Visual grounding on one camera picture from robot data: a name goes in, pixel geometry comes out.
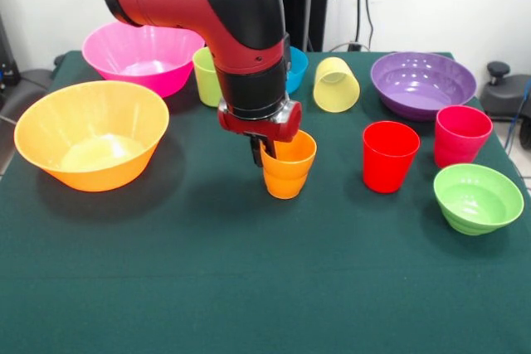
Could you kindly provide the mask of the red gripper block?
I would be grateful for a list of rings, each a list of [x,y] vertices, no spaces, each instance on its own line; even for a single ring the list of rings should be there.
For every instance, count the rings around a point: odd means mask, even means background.
[[[256,135],[266,137],[265,152],[271,158],[276,158],[274,141],[291,142],[300,128],[301,119],[301,103],[284,103],[276,114],[266,119],[240,119],[228,111],[226,103],[218,106],[218,120],[223,129],[251,135],[251,152],[257,167],[262,167],[262,161],[261,141]]]

